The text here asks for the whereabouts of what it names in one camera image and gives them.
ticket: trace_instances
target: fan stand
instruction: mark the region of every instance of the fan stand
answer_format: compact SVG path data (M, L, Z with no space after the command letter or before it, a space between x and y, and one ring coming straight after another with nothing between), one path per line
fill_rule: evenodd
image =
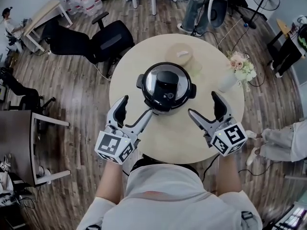
M261 0L259 6L258 6L258 8L257 8L257 10L255 11L255 13L254 13L253 16L251 17L251 19L248 18L248 17L246 17L246 16L243 16L243 21L244 21L250 28L252 28L252 29L256 29L256 28L257 28L256 24L253 22L253 19L254 19L254 17L256 16L258 10L260 9L260 6L262 5L263 1L264 1L264 0Z

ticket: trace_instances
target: round wooden table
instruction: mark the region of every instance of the round wooden table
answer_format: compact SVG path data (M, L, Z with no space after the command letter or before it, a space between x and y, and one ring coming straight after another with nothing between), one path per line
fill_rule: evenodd
M234 86L226 93L217 89L218 80L226 73L228 59L214 46L182 34L159 35L140 42L125 54L114 71L109 93L110 105L128 95L124 123L132 125L148 109L142 91L136 87L138 76L150 66L165 61L166 51L175 43L185 43L192 47L196 61L202 65L198 75L191 76L192 83L197 85L196 98L188 100L173 115L153 115L139 135L141 142L138 149L159 161L194 163L213 156L217 150L208 148L204 132L191 120L188 109L192 108L209 120L214 120L211 91L216 91L228 101L237 122L241 122L244 112L242 87Z

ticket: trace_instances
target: flower bouquet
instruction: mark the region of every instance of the flower bouquet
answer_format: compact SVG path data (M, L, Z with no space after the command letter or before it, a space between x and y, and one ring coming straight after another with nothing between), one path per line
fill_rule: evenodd
M227 58L229 59L229 67L235 74L239 84L244 85L246 91L249 92L248 81L251 81L257 75L254 65L249 60L249 56L244 56L236 51L227 52Z

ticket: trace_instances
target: wooden floor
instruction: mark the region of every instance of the wooden floor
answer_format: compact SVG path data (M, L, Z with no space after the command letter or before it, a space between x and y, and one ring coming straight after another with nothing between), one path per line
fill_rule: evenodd
M155 35L181 33L177 23L182 21L186 5L187 1L174 3L171 0L157 0L157 15L152 16L151 0L140 0L137 9L133 9L132 3L125 0L108 0L104 2L104 10L110 15L105 23L122 20L131 31L135 43L138 43ZM90 37L98 31L98 25L91 25L89 17L75 15L71 18L74 22L72 30ZM239 19L239 14L235 13L233 17L227 16L220 28L209 30L220 42ZM257 29L250 29L237 44L236 50L249 54L256 66L258 79L253 80L254 85L262 83L266 77L261 87L251 86L251 92L245 93L243 126L260 132L267 127L290 125L303 114L291 72L285 73L282 79L276 79L266 66L271 59L266 48L273 38L270 27L262 17L257 18L256 24ZM243 21L240 21L221 43L222 52L231 50L245 31ZM206 33L202 39L216 46L212 34ZM51 185L43 185L35 209L24 209L24 214L33 229L75 229L94 198L103 172L104 161L95 154L94 145L98 132L104 129L109 110L109 82L84 57L29 56L27 51L20 56L14 75L24 86L37 89L46 99L56 97L50 108L50 116L71 124L69 128L50 127L36 145L36 155L44 167L52 172L68 169L71 176L56 180ZM18 104L18 98L11 92L8 100ZM237 154L239 170L246 168L245 162L253 146L253 142L248 141L247 146ZM127 171L137 157L134 154L129 164L125 165ZM195 164L200 174L211 161L212 158ZM269 160L259 159L249 169L259 174L270 163ZM306 190L303 182L283 178L284 174L301 175L302 166L303 162L277 163L262 176L252 176L246 171L240 173L245 192L265 222L278 218ZM217 162L207 172L204 188L208 191L216 189L216 169ZM37 195L38 189L31 190Z

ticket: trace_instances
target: vase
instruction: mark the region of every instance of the vase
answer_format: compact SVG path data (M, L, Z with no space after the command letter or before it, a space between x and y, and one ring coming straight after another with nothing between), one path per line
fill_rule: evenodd
M220 79L218 83L218 89L221 92L227 92L231 87L238 83L238 79L232 69L228 69L225 75Z

